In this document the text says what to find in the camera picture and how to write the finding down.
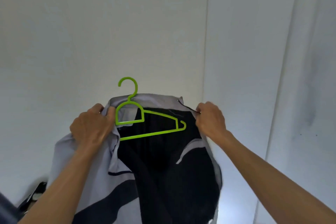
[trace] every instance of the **wall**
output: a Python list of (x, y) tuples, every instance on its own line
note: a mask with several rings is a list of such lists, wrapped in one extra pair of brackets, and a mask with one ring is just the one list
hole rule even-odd
[[(267, 161), (336, 211), (336, 0), (295, 0)], [(256, 223), (275, 221), (261, 204)]]
[(0, 0), (0, 191), (18, 203), (93, 104), (202, 99), (206, 0)]
[[(208, 0), (204, 100), (227, 128), (265, 158), (294, 0)], [(253, 223), (257, 198), (213, 145), (224, 187), (219, 223)]]

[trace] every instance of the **hanger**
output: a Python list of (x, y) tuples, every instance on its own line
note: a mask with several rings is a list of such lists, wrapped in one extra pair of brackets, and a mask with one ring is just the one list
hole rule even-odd
[[(160, 116), (164, 116), (166, 118), (175, 120), (175, 124), (176, 124), (176, 129), (171, 129), (171, 130), (164, 130), (164, 131), (159, 131), (159, 132), (153, 132), (153, 133), (146, 133), (146, 134), (141, 134), (141, 135), (136, 135), (136, 136), (128, 136), (128, 137), (121, 137), (120, 141), (124, 141), (124, 140), (129, 140), (129, 139), (135, 139), (135, 138), (141, 138), (141, 137), (147, 137), (147, 136), (156, 136), (156, 135), (162, 135), (162, 134), (168, 134), (168, 133), (173, 133), (173, 132), (177, 132), (177, 131), (182, 131), (185, 130), (187, 125), (184, 121), (180, 121), (184, 127), (183, 128), (179, 128), (179, 121), (177, 120), (177, 118), (164, 114), (164, 113), (160, 113), (160, 112), (153, 112), (153, 111), (149, 111), (149, 110), (144, 110), (144, 108), (137, 102), (131, 101), (131, 98), (135, 97), (135, 95), (138, 92), (138, 84), (136, 82), (136, 80), (134, 80), (132, 77), (124, 77), (121, 78), (120, 81), (118, 82), (118, 86), (121, 86), (121, 83), (124, 80), (131, 80), (132, 82), (134, 82), (135, 85), (135, 91), (132, 95), (129, 95), (127, 98), (127, 101), (120, 104), (117, 109), (115, 110), (115, 124), (116, 125), (125, 125), (125, 124), (133, 124), (133, 123), (139, 123), (139, 122), (144, 122), (145, 121), (145, 113), (150, 113), (150, 114), (155, 114), (155, 115), (160, 115)], [(129, 121), (119, 121), (118, 120), (118, 112), (120, 110), (121, 107), (123, 107), (124, 105), (136, 105), (137, 107), (140, 108), (141, 110), (141, 119), (140, 120), (129, 120)]]

